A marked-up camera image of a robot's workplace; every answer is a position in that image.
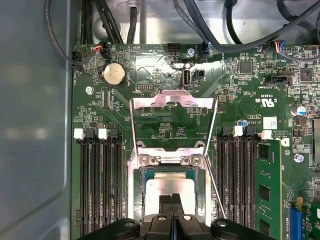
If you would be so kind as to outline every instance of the integrated circuit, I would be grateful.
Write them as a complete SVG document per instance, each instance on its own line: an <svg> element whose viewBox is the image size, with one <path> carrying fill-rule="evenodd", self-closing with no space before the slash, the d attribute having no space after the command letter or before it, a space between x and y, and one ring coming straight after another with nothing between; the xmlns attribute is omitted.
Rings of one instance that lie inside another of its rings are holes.
<svg viewBox="0 0 320 240"><path fill-rule="evenodd" d="M264 221L259 221L260 232L264 235L270 236L270 225L265 223Z"/></svg>
<svg viewBox="0 0 320 240"><path fill-rule="evenodd" d="M241 61L239 64L239 71L241 74L251 74L252 73L252 62L251 61Z"/></svg>
<svg viewBox="0 0 320 240"><path fill-rule="evenodd" d="M269 159L269 146L260 144L258 154L259 154L259 158Z"/></svg>
<svg viewBox="0 0 320 240"><path fill-rule="evenodd" d="M270 188L264 186L264 185L260 185L259 186L259 196L268 201L270 200Z"/></svg>
<svg viewBox="0 0 320 240"><path fill-rule="evenodd" d="M312 82L313 71L311 68L300 70L300 82Z"/></svg>

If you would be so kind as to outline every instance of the green circuit board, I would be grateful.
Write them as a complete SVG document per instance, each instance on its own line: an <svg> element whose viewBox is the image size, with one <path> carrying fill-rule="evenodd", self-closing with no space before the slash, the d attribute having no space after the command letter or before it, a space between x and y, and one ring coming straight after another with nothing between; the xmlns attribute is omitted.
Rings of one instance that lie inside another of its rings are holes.
<svg viewBox="0 0 320 240"><path fill-rule="evenodd" d="M94 47L78 45L74 51L84 57ZM189 49L194 56L188 55ZM127 217L127 160L134 147L130 99L151 98L171 89L218 100L208 154L227 217L275 239L292 239L290 208L296 206L297 197L312 201L314 189L320 188L314 137L320 132L315 128L320 118L320 64L293 62L259 47L237 54L213 54L210 49L206 56L201 49L197 44L108 45L107 57L97 52L73 71L73 129L93 133L94 140L74 139L72 144L72 239ZM312 57L319 47L286 46L284 51ZM101 77L110 63L125 69L126 81L120 87L110 87ZM188 85L182 83L186 64L194 69ZM304 115L294 116L298 106L305 107ZM235 139L232 130L243 121L254 127L254 136L244 133ZM206 139L210 111L169 102L135 110L134 122L137 141L175 151ZM106 129L113 140L102 144L96 137L99 129ZM271 130L272 139L261 139L258 134L265 130ZM297 156L304 160L299 162ZM138 221L144 217L142 175L134 181ZM202 217L205 202L201 191L198 194L196 211ZM214 193L212 201L213 220L221 213ZM315 221L317 213L312 216Z"/></svg>

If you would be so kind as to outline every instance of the small chip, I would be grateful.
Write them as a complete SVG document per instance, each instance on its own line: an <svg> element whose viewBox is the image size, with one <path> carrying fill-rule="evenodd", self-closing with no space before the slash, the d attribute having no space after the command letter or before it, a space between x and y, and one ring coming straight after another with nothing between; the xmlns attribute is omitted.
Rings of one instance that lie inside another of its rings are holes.
<svg viewBox="0 0 320 240"><path fill-rule="evenodd" d="M169 131L165 131L165 132L164 132L164 138L165 138L165 139L169 139L169 138L170 138L170 135L171 135L171 134L170 134Z"/></svg>
<svg viewBox="0 0 320 240"><path fill-rule="evenodd" d="M304 116L297 116L295 118L294 122L295 122L296 125L299 125L299 126L306 125L307 124L307 118L304 117Z"/></svg>
<svg viewBox="0 0 320 240"><path fill-rule="evenodd" d="M89 127L90 128L95 128L97 126L97 123L95 123L95 122L90 122L89 123Z"/></svg>
<svg viewBox="0 0 320 240"><path fill-rule="evenodd" d="M293 129L293 130L292 130L292 135L293 135L295 138L299 137L299 129Z"/></svg>
<svg viewBox="0 0 320 240"><path fill-rule="evenodd" d="M264 221L260 220L259 223L260 226L260 232L264 235L269 236L270 235L270 225L265 223Z"/></svg>
<svg viewBox="0 0 320 240"><path fill-rule="evenodd" d="M227 96L226 95L219 95L218 96L218 102L219 103L226 103L227 102Z"/></svg>
<svg viewBox="0 0 320 240"><path fill-rule="evenodd" d="M226 105L218 106L218 112L225 112L225 111L227 111L227 106Z"/></svg>
<svg viewBox="0 0 320 240"><path fill-rule="evenodd" d="M259 145L259 158L269 159L269 146L260 144Z"/></svg>
<svg viewBox="0 0 320 240"><path fill-rule="evenodd" d="M260 185L259 188L259 195L262 199L266 200L269 202L270 200L270 188Z"/></svg>
<svg viewBox="0 0 320 240"><path fill-rule="evenodd" d="M241 74L251 74L252 73L252 62L251 61L241 61L239 70Z"/></svg>
<svg viewBox="0 0 320 240"><path fill-rule="evenodd" d="M310 68L300 70L300 82L312 82L313 72Z"/></svg>

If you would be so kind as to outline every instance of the wire bundle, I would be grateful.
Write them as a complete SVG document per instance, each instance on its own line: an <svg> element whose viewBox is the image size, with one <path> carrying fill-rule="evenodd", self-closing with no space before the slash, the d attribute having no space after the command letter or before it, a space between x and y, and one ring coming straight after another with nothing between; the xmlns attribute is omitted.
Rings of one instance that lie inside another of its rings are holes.
<svg viewBox="0 0 320 240"><path fill-rule="evenodd" d="M111 13L105 0L93 0L96 9L99 12L103 27L112 44L124 44L116 20Z"/></svg>
<svg viewBox="0 0 320 240"><path fill-rule="evenodd" d="M293 21L285 25L284 27L280 28L279 30L261 38L258 40L255 40L253 42L249 42L246 44L239 44L239 45L231 45L231 46L222 46L215 36L212 34L211 30L209 29L208 25L206 24L203 16L201 15L198 6L196 5L194 0L184 0L184 3L186 5L186 8L191 16L191 19L194 22L194 25L196 26L197 32L200 31L204 35L205 39L207 39L212 46L218 50L221 53L226 54L233 54L233 53L240 53L244 52L246 50L252 49L254 47L257 47L259 45L263 45L269 41L273 41L274 39L279 38L283 34L287 33L291 29L293 29L297 24L304 21L311 13L313 13L315 10L317 10L320 7L320 0L318 0L316 3L314 3L311 7L309 7L306 11L304 11L300 16L295 18Z"/></svg>
<svg viewBox="0 0 320 240"><path fill-rule="evenodd" d="M284 50L285 41L274 41L275 51L277 54L281 53Z"/></svg>

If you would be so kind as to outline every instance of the ram slot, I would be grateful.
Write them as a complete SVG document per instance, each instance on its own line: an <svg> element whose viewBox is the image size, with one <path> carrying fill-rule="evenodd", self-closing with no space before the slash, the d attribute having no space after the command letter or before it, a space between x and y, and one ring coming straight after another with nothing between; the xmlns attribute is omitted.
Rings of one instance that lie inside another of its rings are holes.
<svg viewBox="0 0 320 240"><path fill-rule="evenodd" d="M234 207L235 210L235 218L233 219L234 222L238 224L244 224L243 223L243 205L244 202L242 201L242 196L244 195L244 192L246 189L243 186L242 183L242 175L245 174L243 170L243 161L244 161L244 143L241 137L237 137L234 139L234 151L235 151L235 157L233 159L234 161L234 171L233 171L233 178L234 178L234 189L233 189L233 199L234 199Z"/></svg>
<svg viewBox="0 0 320 240"><path fill-rule="evenodd" d="M256 226L256 144L251 137L248 137L245 141L244 148L244 169L246 174L243 175L244 188L244 204L245 204L245 223L244 225L250 229L255 229Z"/></svg>
<svg viewBox="0 0 320 240"><path fill-rule="evenodd" d="M215 175L216 175L216 181L217 181L217 190L218 195L220 196L222 206L225 207L225 191L224 191L224 181L223 181L223 173L224 173L224 159L223 159L223 149L224 149L224 143L221 140L217 141L217 153L215 157ZM218 208L217 209L217 218L221 218L221 211Z"/></svg>
<svg viewBox="0 0 320 240"><path fill-rule="evenodd" d="M80 236L88 233L88 144L80 143Z"/></svg>
<svg viewBox="0 0 320 240"><path fill-rule="evenodd" d="M93 143L93 163L92 163L92 215L93 215L93 224L92 231L99 229L99 202L100 202L100 186L101 186L101 172L100 172L100 144Z"/></svg>
<svg viewBox="0 0 320 240"><path fill-rule="evenodd" d="M224 206L225 206L225 214L227 219L231 219L232 217L232 208L230 205L231 195L232 195L232 181L233 176L230 170L231 168L231 160L233 156L233 143L229 140L224 141L223 143L223 164L224 164L224 171L222 174L223 177L223 190L225 190L224 195Z"/></svg>
<svg viewBox="0 0 320 240"><path fill-rule="evenodd" d="M122 185L123 185L123 169L122 169L122 143L118 138L114 142L114 220L122 218Z"/></svg>
<svg viewBox="0 0 320 240"><path fill-rule="evenodd" d="M103 152L103 210L104 210L104 225L108 225L111 223L111 138L107 137L106 143L104 144L104 152Z"/></svg>

